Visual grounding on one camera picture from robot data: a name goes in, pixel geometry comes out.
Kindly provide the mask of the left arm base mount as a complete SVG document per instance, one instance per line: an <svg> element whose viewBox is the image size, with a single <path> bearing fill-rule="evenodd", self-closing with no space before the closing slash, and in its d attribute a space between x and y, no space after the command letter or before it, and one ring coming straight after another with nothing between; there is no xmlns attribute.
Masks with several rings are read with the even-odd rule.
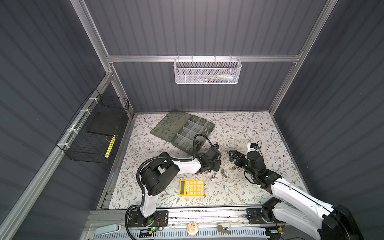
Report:
<svg viewBox="0 0 384 240"><path fill-rule="evenodd" d="M156 211L153 215L144 217L140 210L133 209L128 213L126 223L130 228L166 227L168 218L169 211Z"/></svg>

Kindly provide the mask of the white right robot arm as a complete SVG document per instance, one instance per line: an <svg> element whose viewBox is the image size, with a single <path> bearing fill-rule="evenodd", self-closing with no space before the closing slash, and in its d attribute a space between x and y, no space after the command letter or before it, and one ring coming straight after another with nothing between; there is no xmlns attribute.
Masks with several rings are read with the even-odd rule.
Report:
<svg viewBox="0 0 384 240"><path fill-rule="evenodd" d="M362 240L351 211L323 202L267 169L259 151L230 151L230 161L243 169L252 184L272 194L261 210L264 222L285 222L316 240Z"/></svg>

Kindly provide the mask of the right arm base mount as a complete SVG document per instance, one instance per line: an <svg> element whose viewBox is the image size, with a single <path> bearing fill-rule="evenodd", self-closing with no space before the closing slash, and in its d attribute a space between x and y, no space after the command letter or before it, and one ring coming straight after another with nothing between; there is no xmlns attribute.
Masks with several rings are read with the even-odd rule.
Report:
<svg viewBox="0 0 384 240"><path fill-rule="evenodd" d="M282 224L268 208L247 208L246 218L250 224Z"/></svg>

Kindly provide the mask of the green transparent organizer box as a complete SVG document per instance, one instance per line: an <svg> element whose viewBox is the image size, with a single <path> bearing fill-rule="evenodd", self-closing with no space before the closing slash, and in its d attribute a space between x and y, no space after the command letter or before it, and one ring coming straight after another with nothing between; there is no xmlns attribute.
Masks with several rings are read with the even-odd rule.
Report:
<svg viewBox="0 0 384 240"><path fill-rule="evenodd" d="M215 126L204 118L174 109L161 119L150 133L193 155L194 150L200 151Z"/></svg>

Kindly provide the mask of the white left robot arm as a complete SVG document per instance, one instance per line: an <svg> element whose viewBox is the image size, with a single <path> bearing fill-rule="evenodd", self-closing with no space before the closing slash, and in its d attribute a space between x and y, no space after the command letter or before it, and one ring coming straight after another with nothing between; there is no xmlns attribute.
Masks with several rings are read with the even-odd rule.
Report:
<svg viewBox="0 0 384 240"><path fill-rule="evenodd" d="M201 174L209 170L217 172L220 166L221 153L217 144L195 157L176 158L164 152L145 161L139 166L136 175L142 190L140 213L145 218L155 214L158 195L177 175Z"/></svg>

